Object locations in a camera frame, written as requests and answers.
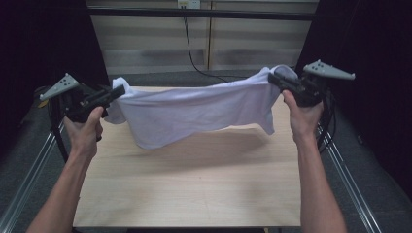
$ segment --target black cable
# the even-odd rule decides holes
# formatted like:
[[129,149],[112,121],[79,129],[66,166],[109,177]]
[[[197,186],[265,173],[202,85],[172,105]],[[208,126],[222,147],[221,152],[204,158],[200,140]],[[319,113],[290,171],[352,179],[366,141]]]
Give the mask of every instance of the black cable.
[[[330,93],[330,91],[327,92],[326,98],[324,99],[324,106],[325,106],[325,110],[324,110],[323,115],[325,116],[321,118],[321,122],[319,124],[321,128],[321,134],[318,137],[318,148],[320,150],[320,153],[325,151],[325,149],[332,142],[333,137],[336,133],[335,99],[333,98],[333,95]],[[329,130],[329,126],[332,121],[333,121],[333,132],[330,134],[330,138],[327,139],[326,141],[326,134]]]
[[51,121],[51,132],[54,134],[55,140],[57,142],[58,148],[61,152],[61,156],[64,162],[67,162],[69,154],[67,153],[66,147],[64,146],[63,138],[61,137],[60,130],[58,128],[63,116],[60,112],[60,100],[57,97],[49,99],[48,104],[49,119]]
[[216,75],[210,75],[210,74],[204,73],[204,72],[200,71],[199,69],[197,69],[197,67],[194,65],[193,59],[191,57],[190,42],[189,42],[189,30],[188,30],[188,19],[186,17],[184,17],[184,22],[185,22],[185,29],[186,29],[186,39],[188,41],[189,58],[190,58],[191,65],[193,66],[194,70],[196,70],[198,73],[200,73],[204,76],[216,78],[216,79],[219,79],[219,80],[221,80],[225,83],[228,83],[228,81],[225,80],[224,78],[237,78],[237,79],[247,79],[247,78],[249,78],[249,77],[244,77],[244,76],[216,76]]

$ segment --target wall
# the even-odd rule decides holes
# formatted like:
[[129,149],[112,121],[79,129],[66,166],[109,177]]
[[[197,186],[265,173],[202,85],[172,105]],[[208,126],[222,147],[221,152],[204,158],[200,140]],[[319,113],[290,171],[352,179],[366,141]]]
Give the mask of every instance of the wall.
[[[201,1],[201,9],[314,13],[317,0]],[[177,8],[177,0],[88,0],[89,6]],[[109,75],[193,70],[181,17],[92,16]],[[201,70],[295,65],[310,22],[188,18],[190,51]]]

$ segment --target wall outlet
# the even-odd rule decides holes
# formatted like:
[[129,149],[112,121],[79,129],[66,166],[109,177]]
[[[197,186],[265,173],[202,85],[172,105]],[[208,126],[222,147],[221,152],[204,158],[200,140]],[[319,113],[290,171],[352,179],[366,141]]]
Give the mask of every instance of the wall outlet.
[[200,0],[189,0],[190,9],[200,9]]
[[178,9],[188,9],[189,0],[178,0]]

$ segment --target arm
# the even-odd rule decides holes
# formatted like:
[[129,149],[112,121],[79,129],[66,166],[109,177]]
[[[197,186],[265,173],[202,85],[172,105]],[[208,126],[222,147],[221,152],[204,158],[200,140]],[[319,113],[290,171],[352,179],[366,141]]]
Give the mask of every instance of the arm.
[[69,159],[46,203],[31,222],[27,232],[71,232],[80,191],[91,159],[97,153],[96,138],[103,128],[103,108],[94,109],[85,124],[73,123],[67,117],[64,125],[72,145]]
[[289,91],[283,91],[283,95],[291,110],[291,129],[297,145],[302,231],[346,232],[345,221],[327,182],[316,142],[315,130],[324,109],[323,103],[313,108],[299,108]]

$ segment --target metal frame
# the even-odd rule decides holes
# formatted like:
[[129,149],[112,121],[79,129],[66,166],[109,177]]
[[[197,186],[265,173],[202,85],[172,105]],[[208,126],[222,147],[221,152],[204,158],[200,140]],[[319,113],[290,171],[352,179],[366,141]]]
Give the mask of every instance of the metal frame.
[[93,16],[130,16],[130,17],[213,17],[213,18],[244,18],[313,21],[315,19],[341,18],[342,14],[311,14],[311,13],[281,13],[281,12],[246,12],[227,10],[196,10],[169,8],[128,8],[89,6],[81,8],[29,8],[29,11],[50,11],[54,13],[87,14]]
[[[64,125],[63,121],[59,125],[60,133],[63,131]],[[56,143],[55,136],[52,132],[49,133],[49,137],[46,139],[43,144],[42,149],[36,157],[36,160],[33,162],[29,172],[24,178],[23,183],[20,185],[16,195],[13,200],[7,207],[6,211],[3,213],[0,218],[0,232],[1,233],[10,233],[16,225],[17,219],[20,216],[25,203],[27,202],[28,197],[31,194],[31,191],[36,184],[40,174],[43,171],[49,156],[52,152],[52,149]]]
[[329,153],[330,158],[348,191],[351,199],[360,215],[367,232],[369,233],[382,233],[381,228],[379,227],[378,221],[376,220],[375,215],[367,204],[365,198],[361,194],[354,178],[352,177],[351,172],[346,166],[345,160],[337,149],[336,144],[334,144],[331,135],[327,132],[324,139],[324,144],[327,145],[327,142],[330,143],[327,146],[327,152]]

